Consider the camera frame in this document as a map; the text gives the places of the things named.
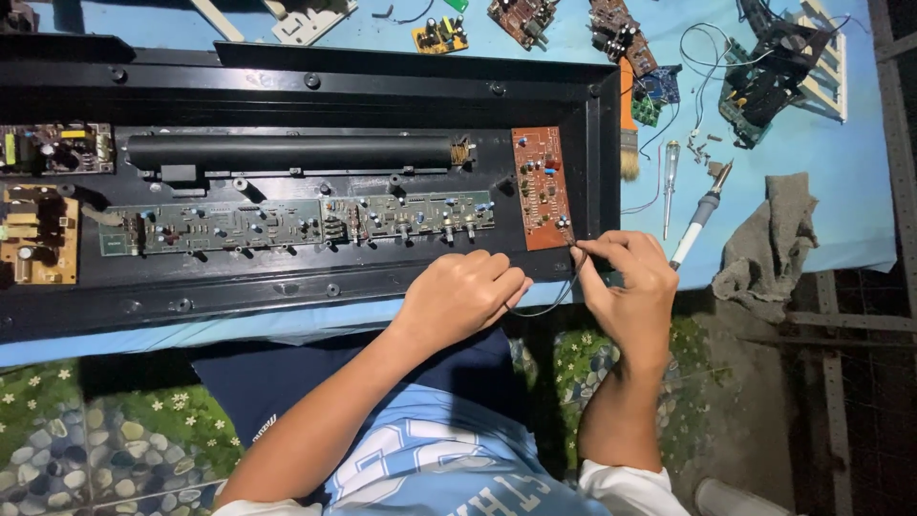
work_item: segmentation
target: hand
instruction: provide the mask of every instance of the hand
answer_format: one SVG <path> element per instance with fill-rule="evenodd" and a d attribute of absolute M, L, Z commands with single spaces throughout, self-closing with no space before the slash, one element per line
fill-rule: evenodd
<path fill-rule="evenodd" d="M 426 359 L 491 326 L 531 285 L 501 252 L 446 254 L 408 287 L 390 328 L 403 332 Z"/>
<path fill-rule="evenodd" d="M 659 241 L 640 231 L 608 231 L 577 241 L 570 253 L 580 269 L 586 307 L 620 346 L 632 370 L 659 372 L 668 364 L 668 328 L 679 275 L 668 265 Z M 608 288 L 587 254 L 601 256 L 624 277 L 624 288 Z"/>

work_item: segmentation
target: orange brush handle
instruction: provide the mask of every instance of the orange brush handle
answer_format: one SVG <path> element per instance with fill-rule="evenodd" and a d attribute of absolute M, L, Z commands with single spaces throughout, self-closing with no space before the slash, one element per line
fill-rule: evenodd
<path fill-rule="evenodd" d="M 636 130 L 634 118 L 631 117 L 631 99 L 634 97 L 634 68 L 622 57 L 618 62 L 621 67 L 621 129 Z"/>

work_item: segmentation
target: person's left hand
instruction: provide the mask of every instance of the person's left hand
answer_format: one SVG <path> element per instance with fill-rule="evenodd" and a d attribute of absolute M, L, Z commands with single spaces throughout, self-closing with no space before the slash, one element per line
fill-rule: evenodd
<path fill-rule="evenodd" d="M 389 328 L 429 356 L 491 326 L 532 283 L 501 252 L 446 254 L 408 287 Z"/>

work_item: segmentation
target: printed number on shirt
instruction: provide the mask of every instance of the printed number on shirt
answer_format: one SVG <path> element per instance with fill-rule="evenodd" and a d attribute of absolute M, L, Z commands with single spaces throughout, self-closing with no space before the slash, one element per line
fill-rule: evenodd
<path fill-rule="evenodd" d="M 414 449 L 414 467 L 425 473 L 443 473 L 493 464 L 489 457 L 475 456 L 481 447 L 478 436 L 435 421 L 408 420 L 405 428 L 385 425 L 374 429 L 334 474 L 337 499 L 351 503 L 381 501 L 401 488 L 404 478 L 386 478 L 386 456 L 404 448 L 406 437 L 435 440 Z"/>

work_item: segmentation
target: yellow circuit board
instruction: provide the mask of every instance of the yellow circuit board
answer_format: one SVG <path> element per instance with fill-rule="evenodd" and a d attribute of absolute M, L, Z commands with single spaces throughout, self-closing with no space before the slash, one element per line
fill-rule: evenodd
<path fill-rule="evenodd" d="M 461 26 L 461 16 L 458 23 L 449 17 L 443 17 L 439 23 L 429 18 L 424 27 L 412 29 L 411 36 L 417 51 L 422 54 L 448 54 L 469 46 L 468 35 Z"/>
<path fill-rule="evenodd" d="M 16 283 L 75 284 L 80 202 L 54 185 L 10 185 L 3 200 L 0 261 L 13 265 Z"/>

